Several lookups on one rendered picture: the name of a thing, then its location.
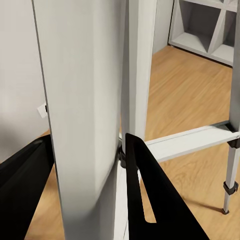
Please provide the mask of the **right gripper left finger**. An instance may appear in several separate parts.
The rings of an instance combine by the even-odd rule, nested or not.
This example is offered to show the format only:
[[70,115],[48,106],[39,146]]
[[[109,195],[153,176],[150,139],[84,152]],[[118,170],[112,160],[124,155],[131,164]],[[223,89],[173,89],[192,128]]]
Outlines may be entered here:
[[40,136],[0,164],[0,240],[24,240],[55,166],[51,134]]

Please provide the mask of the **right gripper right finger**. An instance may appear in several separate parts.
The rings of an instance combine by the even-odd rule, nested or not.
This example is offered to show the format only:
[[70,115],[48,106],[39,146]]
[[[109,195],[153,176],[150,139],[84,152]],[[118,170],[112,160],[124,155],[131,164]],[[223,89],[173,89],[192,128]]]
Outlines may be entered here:
[[[144,142],[125,134],[129,240],[210,240]],[[145,220],[137,167],[156,223]]]

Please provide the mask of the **camera tripod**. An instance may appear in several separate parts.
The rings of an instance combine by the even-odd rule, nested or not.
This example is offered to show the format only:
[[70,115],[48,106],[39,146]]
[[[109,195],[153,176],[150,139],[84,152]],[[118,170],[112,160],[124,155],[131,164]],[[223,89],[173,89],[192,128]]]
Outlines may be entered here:
[[[125,136],[145,141],[157,0],[32,8],[65,240],[129,240]],[[227,215],[239,187],[240,0],[229,120],[144,143],[162,163],[225,142]]]

